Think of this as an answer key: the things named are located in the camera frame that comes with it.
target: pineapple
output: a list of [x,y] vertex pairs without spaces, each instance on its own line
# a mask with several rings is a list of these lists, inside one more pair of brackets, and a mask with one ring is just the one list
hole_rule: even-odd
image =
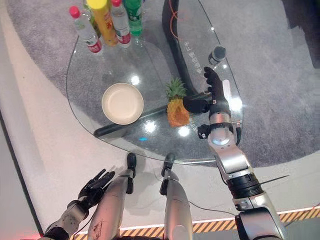
[[189,123],[189,112],[183,104],[186,89],[180,78],[172,78],[171,83],[166,85],[166,96],[169,103],[166,108],[168,122],[171,127],[181,127]]

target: robot leg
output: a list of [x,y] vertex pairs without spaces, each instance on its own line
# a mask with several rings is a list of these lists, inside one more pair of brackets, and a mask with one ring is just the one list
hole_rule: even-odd
[[114,240],[119,238],[126,194],[133,192],[136,156],[129,153],[128,169],[110,183],[98,204],[88,230],[88,240]]
[[160,193],[166,196],[164,239],[192,240],[193,225],[190,205],[177,175],[171,170],[175,156],[169,153],[163,164]]

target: hazard stripe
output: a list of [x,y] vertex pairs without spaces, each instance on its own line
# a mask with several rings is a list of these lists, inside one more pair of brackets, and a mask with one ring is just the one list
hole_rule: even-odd
[[[304,219],[320,218],[320,206],[304,208],[301,210],[286,211],[279,214],[279,218],[283,223],[291,223]],[[163,224],[149,225],[146,227],[127,227],[119,231],[119,235],[123,236],[144,236],[144,237],[162,237],[165,233]],[[216,220],[196,221],[193,224],[194,233],[207,233],[217,231],[236,230],[237,225],[235,218],[224,218]],[[76,234],[71,236],[70,240],[88,240],[87,234]]]
[[164,229],[164,227],[158,227],[157,230],[151,235],[152,238],[158,237],[158,234]]
[[320,208],[318,208],[318,209],[314,212],[314,214],[312,214],[311,218],[315,218],[315,217],[318,215],[319,212],[320,212]]
[[229,224],[229,226],[227,226],[225,230],[230,230],[230,229],[232,229],[235,225],[236,225],[236,221],[235,221],[235,220],[232,220],[231,223]]
[[288,218],[287,222],[291,222],[298,214],[298,211],[293,212],[293,214]]
[[213,227],[214,224],[215,224],[214,221],[213,221],[213,222],[210,222],[210,223],[208,224],[208,226],[206,226],[206,228],[203,230],[203,233],[209,232],[209,230]]

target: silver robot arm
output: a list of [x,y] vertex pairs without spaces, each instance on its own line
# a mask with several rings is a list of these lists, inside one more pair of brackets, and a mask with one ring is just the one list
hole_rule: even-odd
[[89,215],[89,209],[100,202],[108,187],[107,183],[115,175],[114,171],[105,171],[103,169],[86,183],[78,195],[78,200],[67,205],[60,219],[52,223],[39,240],[68,240],[78,230],[81,221]]
[[268,194],[263,191],[247,156],[236,145],[222,81],[210,67],[205,67],[204,71],[207,83],[211,85],[208,91],[212,100],[207,102],[185,98],[183,104],[192,113],[209,111],[210,125],[198,127],[198,135],[207,139],[221,176],[233,196],[235,208],[240,211],[235,217],[239,237],[241,240],[285,240],[286,229]]

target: beige bowl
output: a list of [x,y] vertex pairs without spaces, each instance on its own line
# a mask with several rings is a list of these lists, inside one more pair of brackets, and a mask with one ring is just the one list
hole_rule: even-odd
[[139,90],[127,83],[116,83],[103,94],[101,106],[104,115],[115,124],[135,122],[144,110],[144,99]]

